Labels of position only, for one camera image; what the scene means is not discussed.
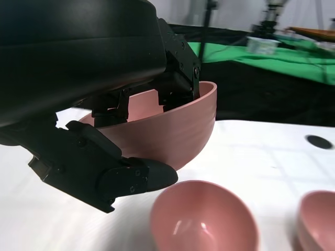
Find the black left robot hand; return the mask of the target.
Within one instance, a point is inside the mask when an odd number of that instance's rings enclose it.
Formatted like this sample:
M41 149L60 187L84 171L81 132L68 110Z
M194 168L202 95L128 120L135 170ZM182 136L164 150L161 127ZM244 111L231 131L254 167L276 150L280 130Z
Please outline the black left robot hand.
M199 97L200 61L149 1L1 1L1 144L22 146L46 184L101 211L177 182L123 157L101 128L128 120L150 83L164 111Z

